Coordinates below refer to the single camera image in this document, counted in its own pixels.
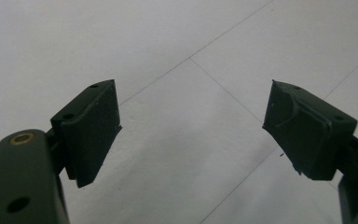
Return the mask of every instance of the mounting hole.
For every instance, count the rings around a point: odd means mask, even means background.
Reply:
[[[75,115],[74,114],[66,114],[62,116],[63,119],[72,119]]]
[[[344,118],[342,118],[341,116],[334,116],[334,119],[339,120],[339,121],[344,120]]]
[[[11,202],[8,206],[7,206],[7,211],[9,213],[17,213],[20,212],[22,209],[24,209],[25,207],[28,206],[28,204],[30,203],[30,198],[28,197],[21,197],[18,198],[16,200],[14,200],[13,202]]]
[[[10,144],[14,146],[26,144],[34,138],[33,133],[19,133],[10,139]]]

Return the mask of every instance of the white floor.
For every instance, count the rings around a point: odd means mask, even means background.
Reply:
[[[0,139],[115,79],[123,130],[72,223],[341,223],[261,129],[271,80],[358,119],[358,0],[0,2]]]

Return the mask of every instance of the white surface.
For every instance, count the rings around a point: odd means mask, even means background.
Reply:
[[[261,124],[273,78],[358,119],[358,1],[0,2],[0,139],[111,78],[124,129],[92,185],[62,174],[72,223],[340,222]]]

